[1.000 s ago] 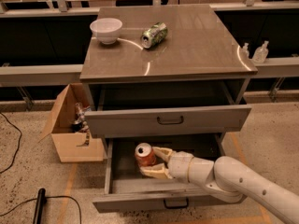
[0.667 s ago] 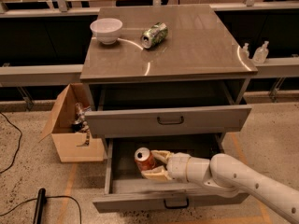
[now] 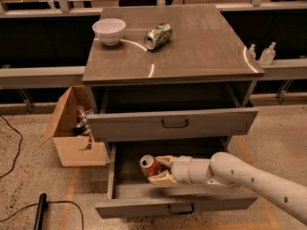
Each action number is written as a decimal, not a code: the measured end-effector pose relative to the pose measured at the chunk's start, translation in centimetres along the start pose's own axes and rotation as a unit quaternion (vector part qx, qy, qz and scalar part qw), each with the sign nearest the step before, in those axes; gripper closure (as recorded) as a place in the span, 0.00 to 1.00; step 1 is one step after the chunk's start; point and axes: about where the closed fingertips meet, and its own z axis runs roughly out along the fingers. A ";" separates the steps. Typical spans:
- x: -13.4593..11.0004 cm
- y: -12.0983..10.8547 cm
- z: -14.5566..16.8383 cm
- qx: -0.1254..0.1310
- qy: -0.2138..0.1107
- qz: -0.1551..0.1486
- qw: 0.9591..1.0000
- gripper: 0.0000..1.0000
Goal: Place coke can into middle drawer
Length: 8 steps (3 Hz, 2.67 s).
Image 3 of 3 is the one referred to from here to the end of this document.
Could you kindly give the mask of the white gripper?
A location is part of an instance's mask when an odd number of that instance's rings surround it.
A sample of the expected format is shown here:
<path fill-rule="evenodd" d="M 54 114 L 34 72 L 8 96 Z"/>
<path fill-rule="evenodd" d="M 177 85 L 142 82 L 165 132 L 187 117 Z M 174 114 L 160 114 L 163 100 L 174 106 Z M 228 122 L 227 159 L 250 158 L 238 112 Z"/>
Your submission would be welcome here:
<path fill-rule="evenodd" d="M 198 159 L 190 156 L 175 157 L 173 155 L 157 156 L 156 161 L 171 172 L 164 171 L 150 176 L 149 181 L 154 185 L 205 184 L 212 177 L 209 159 Z"/>

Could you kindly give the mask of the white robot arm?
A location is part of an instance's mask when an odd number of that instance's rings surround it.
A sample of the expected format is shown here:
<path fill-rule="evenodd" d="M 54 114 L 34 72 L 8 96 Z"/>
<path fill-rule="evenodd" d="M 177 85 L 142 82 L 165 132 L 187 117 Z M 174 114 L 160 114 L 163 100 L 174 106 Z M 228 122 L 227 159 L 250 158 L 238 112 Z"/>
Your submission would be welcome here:
<path fill-rule="evenodd" d="M 191 156 L 157 156 L 153 161 L 166 167 L 150 170 L 154 185 L 202 184 L 207 187 L 244 186 L 262 196 L 292 217 L 307 224 L 307 188 L 275 174 L 259 170 L 227 152 L 210 159 Z"/>

